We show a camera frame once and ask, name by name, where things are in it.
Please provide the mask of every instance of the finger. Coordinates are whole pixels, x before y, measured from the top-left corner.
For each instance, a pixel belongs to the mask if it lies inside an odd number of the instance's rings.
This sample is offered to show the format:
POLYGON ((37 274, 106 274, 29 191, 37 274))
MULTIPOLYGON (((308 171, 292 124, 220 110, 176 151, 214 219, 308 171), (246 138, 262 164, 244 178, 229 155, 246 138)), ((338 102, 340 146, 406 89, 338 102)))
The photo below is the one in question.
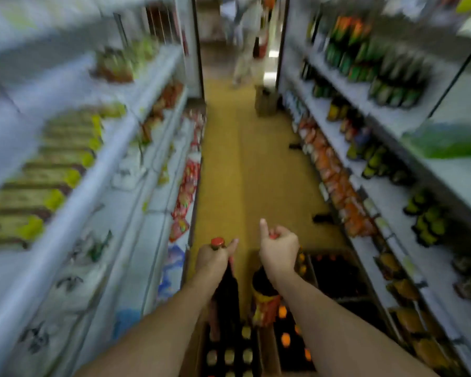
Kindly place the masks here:
POLYGON ((227 254, 228 254, 229 257, 234 255, 234 253, 237 250, 238 245, 239 245, 239 239, 237 239, 237 238, 232 239, 232 241, 228 244, 228 246, 226 247, 226 250, 227 250, 227 254))
POLYGON ((260 239, 266 239, 269 238, 269 225, 267 225, 267 221, 265 221, 265 218, 262 218, 260 220, 260 239))
POLYGON ((279 234, 280 237, 282 237, 284 235, 290 234, 291 230, 285 228, 284 226, 276 226, 275 232, 276 234, 279 234))

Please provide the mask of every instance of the yellow floor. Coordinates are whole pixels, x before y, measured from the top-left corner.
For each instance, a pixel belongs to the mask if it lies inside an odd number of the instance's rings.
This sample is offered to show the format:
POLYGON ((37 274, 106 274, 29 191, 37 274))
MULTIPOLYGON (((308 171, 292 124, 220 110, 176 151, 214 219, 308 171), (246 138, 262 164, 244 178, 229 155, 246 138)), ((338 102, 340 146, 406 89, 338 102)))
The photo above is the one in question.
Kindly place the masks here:
POLYGON ((233 90, 228 80, 205 79, 204 87, 207 127, 188 275, 202 244, 218 236, 227 242, 239 238, 235 273, 244 307, 257 266, 260 218, 288 227, 303 248, 343 248, 345 241, 338 228, 312 223, 312 216, 328 207, 308 158, 288 149, 298 140, 289 116, 258 118, 252 86, 233 90))

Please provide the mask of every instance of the red bottle cap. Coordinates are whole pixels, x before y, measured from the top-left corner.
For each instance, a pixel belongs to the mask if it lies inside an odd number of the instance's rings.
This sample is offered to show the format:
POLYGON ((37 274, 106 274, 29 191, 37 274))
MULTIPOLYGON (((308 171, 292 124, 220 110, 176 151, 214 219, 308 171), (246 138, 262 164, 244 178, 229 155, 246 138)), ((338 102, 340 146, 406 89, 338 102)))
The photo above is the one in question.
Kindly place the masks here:
POLYGON ((221 247, 225 243, 225 240, 221 237, 216 237, 211 240, 211 246, 221 247))

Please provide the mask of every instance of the person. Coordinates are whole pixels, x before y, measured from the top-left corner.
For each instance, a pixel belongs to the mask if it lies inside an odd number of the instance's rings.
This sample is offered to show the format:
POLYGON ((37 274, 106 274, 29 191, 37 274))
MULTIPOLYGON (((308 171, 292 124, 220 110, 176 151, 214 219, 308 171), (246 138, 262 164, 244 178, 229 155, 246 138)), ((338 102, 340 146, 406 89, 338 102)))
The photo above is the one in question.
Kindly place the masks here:
MULTIPOLYGON (((323 377, 436 377, 426 365, 294 271, 298 237, 260 221, 260 259, 267 276, 302 329, 312 361, 323 377), (270 239, 277 233, 279 238, 270 239)), ((237 249, 199 249, 196 273, 168 302, 143 318, 120 342, 76 377, 177 377, 201 310, 208 304, 237 249)))
POLYGON ((243 43, 239 49, 234 73, 232 76, 232 85, 240 86, 247 75, 251 75, 251 65, 253 63, 253 48, 260 32, 260 23, 262 17, 262 6, 260 0, 236 0, 238 14, 234 24, 242 30, 243 43))

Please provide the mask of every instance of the forearm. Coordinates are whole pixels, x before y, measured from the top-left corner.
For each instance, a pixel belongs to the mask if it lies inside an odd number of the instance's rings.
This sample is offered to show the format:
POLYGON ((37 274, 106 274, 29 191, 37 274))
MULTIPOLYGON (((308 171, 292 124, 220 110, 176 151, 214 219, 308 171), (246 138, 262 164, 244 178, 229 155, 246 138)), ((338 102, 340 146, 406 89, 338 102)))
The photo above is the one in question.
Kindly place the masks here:
POLYGON ((216 262, 203 267, 181 291, 144 317, 118 344, 76 376, 176 377, 195 323, 213 296, 224 270, 222 267, 220 271, 216 262))
POLYGON ((436 377, 394 341, 324 295, 296 273, 278 291, 301 327, 323 377, 436 377))

